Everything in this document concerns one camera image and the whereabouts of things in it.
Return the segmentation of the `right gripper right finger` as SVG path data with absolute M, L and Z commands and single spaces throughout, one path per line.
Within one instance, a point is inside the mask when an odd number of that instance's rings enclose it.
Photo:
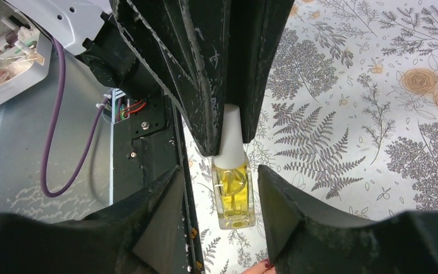
M 364 219 L 264 165 L 258 189 L 269 259 L 278 273 L 438 273 L 438 211 Z

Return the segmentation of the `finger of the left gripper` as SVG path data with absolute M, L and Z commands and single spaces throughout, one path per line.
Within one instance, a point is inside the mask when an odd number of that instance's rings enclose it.
M 113 1 L 127 46 L 167 93 L 204 156 L 220 150 L 228 1 Z
M 243 143 L 256 136 L 267 79 L 293 4 L 232 1 L 225 102 L 240 108 Z

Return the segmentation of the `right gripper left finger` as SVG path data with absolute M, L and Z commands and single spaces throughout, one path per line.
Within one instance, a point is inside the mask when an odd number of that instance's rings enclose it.
M 171 273 L 184 192 L 173 167 L 81 220 L 0 213 L 0 273 Z

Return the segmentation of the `person's hand dark nails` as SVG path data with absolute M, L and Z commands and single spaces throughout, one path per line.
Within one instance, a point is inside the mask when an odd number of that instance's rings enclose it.
M 244 270 L 241 274 L 276 274 L 276 269 L 269 259 L 264 259 Z

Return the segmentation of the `floral patterned table cloth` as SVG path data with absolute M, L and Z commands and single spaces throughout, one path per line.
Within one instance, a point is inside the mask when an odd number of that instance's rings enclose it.
M 368 220 L 438 211 L 438 1 L 293 1 L 255 138 L 294 187 Z

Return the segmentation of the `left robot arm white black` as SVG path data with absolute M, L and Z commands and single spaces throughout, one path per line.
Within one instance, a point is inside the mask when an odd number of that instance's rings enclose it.
M 146 69 L 204 156 L 219 153 L 224 105 L 256 135 L 269 71 L 292 1 L 10 1 L 105 86 L 138 92 Z

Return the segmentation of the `yellow nail polish bottle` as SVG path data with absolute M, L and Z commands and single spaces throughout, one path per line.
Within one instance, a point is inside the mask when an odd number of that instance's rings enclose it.
M 212 157 L 212 183 L 221 229 L 252 227 L 256 223 L 252 172 L 242 140 L 240 108 L 224 106 L 220 151 Z

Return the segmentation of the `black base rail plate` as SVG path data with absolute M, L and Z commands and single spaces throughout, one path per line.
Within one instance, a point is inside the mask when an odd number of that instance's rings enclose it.
M 138 199 L 139 272 L 204 273 L 182 118 L 163 91 L 113 124 L 110 157 L 110 202 Z

